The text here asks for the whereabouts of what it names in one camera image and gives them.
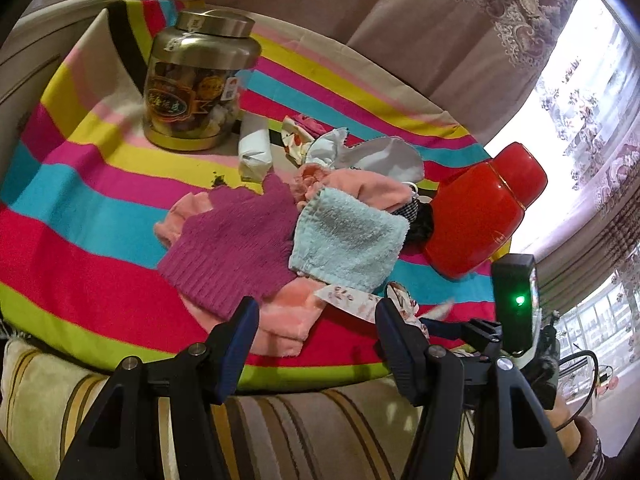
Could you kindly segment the right hand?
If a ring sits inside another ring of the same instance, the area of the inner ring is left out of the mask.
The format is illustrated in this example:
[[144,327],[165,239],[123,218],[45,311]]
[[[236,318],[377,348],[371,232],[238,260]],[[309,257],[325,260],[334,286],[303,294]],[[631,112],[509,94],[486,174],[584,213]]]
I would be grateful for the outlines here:
[[602,453],[601,441],[597,429],[582,416],[570,422],[572,413],[564,398],[555,397],[552,410],[546,414],[554,428],[564,425],[558,436],[564,453],[570,462],[575,479],[602,479],[605,474],[606,458]]

